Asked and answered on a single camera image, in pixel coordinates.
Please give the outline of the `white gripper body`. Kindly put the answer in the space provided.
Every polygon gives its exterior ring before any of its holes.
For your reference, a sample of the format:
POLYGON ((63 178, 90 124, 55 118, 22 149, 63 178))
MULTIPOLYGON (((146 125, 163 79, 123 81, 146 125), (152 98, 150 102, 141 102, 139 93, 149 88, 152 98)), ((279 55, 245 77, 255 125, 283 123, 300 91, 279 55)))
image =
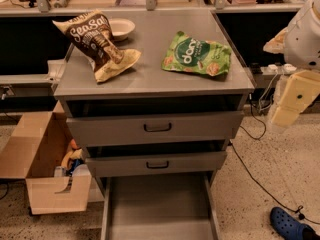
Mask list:
POLYGON ((284 58, 298 68, 320 69, 320 0, 307 0, 289 22, 284 58))

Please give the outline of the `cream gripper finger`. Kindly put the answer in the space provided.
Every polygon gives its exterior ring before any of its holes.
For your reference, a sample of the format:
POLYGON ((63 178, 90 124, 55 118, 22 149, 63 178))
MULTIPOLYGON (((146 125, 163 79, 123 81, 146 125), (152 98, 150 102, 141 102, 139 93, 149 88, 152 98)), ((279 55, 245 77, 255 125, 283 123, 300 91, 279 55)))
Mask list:
POLYGON ((279 82, 279 97, 270 110, 275 128, 291 126, 298 116, 320 95, 320 73, 302 70, 279 82))
POLYGON ((263 50, 272 54, 283 54, 286 35, 287 28, 283 28, 263 46, 263 50))

